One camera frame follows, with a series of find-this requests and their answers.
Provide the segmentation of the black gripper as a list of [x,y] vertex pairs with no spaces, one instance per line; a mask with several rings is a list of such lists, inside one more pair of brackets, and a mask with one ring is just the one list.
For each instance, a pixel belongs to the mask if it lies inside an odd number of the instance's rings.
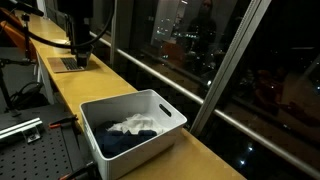
[[90,60],[91,52],[90,51],[80,51],[76,53],[76,61],[78,67],[86,68]]

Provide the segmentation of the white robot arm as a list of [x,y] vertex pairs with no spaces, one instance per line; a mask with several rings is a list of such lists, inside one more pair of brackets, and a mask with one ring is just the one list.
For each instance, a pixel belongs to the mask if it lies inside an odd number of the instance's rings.
[[88,20],[94,14],[95,0],[56,0],[59,12],[68,17],[68,37],[70,49],[75,55],[78,67],[86,67],[92,53],[92,45],[98,41],[108,29],[113,15],[115,0],[111,0],[107,20],[103,29],[94,38],[90,35]]

